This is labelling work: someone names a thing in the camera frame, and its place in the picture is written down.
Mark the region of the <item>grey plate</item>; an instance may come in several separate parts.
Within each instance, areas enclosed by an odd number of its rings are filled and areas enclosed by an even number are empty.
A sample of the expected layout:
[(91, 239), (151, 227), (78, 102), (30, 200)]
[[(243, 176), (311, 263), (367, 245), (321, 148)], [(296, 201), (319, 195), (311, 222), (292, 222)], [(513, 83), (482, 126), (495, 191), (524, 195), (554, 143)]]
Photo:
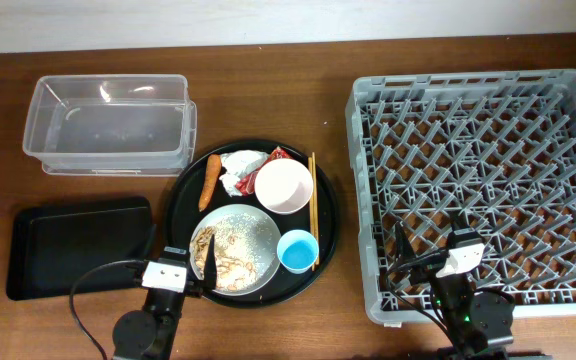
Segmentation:
[(261, 289), (279, 268), (280, 231), (264, 211), (249, 205), (222, 206), (206, 215), (193, 232), (190, 266), (202, 279), (208, 246), (214, 244), (215, 292), (243, 296)]

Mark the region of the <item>orange carrot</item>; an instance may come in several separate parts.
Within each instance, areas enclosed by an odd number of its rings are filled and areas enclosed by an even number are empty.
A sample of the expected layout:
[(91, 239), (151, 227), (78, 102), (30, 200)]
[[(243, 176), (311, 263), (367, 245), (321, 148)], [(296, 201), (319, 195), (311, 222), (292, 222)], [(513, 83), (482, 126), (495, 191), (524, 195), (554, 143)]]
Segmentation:
[(207, 159), (204, 184), (198, 203), (198, 210), (200, 212), (204, 211), (208, 207), (212, 199), (221, 172), (221, 167), (221, 156), (218, 154), (211, 154)]

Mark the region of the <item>light blue cup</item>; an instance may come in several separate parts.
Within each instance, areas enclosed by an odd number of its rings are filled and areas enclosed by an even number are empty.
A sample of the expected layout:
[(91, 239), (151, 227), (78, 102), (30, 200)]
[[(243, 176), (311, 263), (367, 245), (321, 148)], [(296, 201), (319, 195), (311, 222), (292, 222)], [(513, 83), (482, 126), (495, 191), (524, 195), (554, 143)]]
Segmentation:
[(291, 230), (283, 234), (277, 244), (280, 263), (293, 274), (309, 270), (319, 256), (319, 245), (315, 237), (305, 230)]

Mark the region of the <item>red snack wrapper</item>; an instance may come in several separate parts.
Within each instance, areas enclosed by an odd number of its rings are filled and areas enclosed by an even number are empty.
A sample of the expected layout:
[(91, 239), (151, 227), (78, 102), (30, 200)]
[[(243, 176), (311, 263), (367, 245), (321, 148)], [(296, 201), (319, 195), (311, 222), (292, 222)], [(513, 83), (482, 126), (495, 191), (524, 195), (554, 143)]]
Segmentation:
[(255, 191), (255, 179), (260, 169), (267, 163), (278, 159), (291, 159), (291, 156), (282, 147), (276, 147), (261, 165), (259, 165), (253, 172), (246, 175), (243, 179), (239, 180), (235, 184), (235, 188), (242, 196), (253, 194)]

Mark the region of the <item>white paper napkin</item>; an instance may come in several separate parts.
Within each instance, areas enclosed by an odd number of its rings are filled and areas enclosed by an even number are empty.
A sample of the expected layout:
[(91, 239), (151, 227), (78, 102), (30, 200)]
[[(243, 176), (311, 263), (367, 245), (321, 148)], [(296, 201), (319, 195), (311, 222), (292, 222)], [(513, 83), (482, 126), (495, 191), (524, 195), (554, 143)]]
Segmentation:
[(268, 153), (255, 150), (239, 150), (221, 154), (220, 161), (225, 173), (219, 177), (219, 180), (226, 193), (231, 197), (241, 196), (242, 193), (236, 188), (236, 184), (258, 169), (268, 158)]

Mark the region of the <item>pink white bowl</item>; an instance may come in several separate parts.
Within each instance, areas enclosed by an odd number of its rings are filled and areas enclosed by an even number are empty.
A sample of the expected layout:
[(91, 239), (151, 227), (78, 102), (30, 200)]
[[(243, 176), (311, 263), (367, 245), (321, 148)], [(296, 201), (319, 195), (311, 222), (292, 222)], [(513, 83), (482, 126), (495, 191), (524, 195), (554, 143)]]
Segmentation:
[(257, 173), (254, 194), (267, 210), (289, 215), (310, 201), (314, 182), (309, 169), (293, 159), (277, 159), (264, 165)]

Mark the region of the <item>wooden chopstick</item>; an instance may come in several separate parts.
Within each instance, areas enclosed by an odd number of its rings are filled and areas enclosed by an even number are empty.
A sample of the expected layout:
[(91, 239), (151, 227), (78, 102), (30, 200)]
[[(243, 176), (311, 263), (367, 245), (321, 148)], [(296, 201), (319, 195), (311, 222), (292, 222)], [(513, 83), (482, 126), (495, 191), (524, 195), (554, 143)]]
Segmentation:
[[(310, 234), (315, 237), (315, 224), (314, 224), (314, 218), (315, 218), (315, 214), (314, 214), (314, 203), (313, 203), (313, 196), (315, 194), (315, 180), (314, 180), (314, 174), (313, 174), (313, 159), (312, 156), (308, 157), (308, 169), (309, 169), (309, 173), (310, 173), (310, 177), (311, 180), (313, 182), (313, 189), (312, 189), (312, 193), (309, 199), (309, 232)], [(314, 272), (316, 269), (316, 260), (317, 258), (315, 257), (315, 262), (311, 265), (311, 270)]]
[(315, 180), (315, 194), (313, 196), (313, 203), (314, 203), (314, 224), (315, 224), (315, 243), (317, 245), (316, 249), (317, 249), (317, 260), (316, 260), (316, 267), (319, 265), (319, 251), (320, 251), (320, 245), (319, 245), (319, 224), (318, 224), (318, 194), (317, 194), (317, 165), (316, 165), (316, 154), (314, 152), (312, 152), (311, 154), (312, 159), (313, 159), (313, 174), (314, 176), (314, 180)]

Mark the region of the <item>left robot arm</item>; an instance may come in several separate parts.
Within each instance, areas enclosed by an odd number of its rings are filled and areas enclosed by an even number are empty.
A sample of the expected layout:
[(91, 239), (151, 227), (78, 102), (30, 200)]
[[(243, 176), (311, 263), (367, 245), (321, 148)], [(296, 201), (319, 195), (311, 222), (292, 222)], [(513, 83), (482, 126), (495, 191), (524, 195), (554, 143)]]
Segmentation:
[(167, 247), (157, 260), (143, 266), (140, 286), (147, 290), (144, 305), (124, 314), (114, 326), (114, 359), (168, 359), (171, 356), (182, 307), (187, 297), (200, 298), (215, 289), (215, 239), (207, 247), (203, 278), (188, 277), (187, 250)]

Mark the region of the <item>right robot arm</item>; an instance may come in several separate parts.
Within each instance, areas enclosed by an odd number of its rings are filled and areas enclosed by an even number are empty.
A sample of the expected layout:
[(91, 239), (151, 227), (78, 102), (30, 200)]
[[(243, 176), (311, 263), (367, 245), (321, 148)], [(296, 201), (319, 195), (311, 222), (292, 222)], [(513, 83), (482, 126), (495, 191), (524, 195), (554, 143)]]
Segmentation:
[(437, 353), (439, 359), (507, 359), (513, 343), (511, 331), (514, 297), (494, 288), (476, 288), (468, 273), (482, 261), (485, 241), (457, 212), (450, 214), (446, 245), (418, 256), (403, 223), (394, 225), (396, 259), (386, 274), (408, 276), (412, 285), (430, 286), (433, 310), (411, 307), (429, 318), (451, 343)]

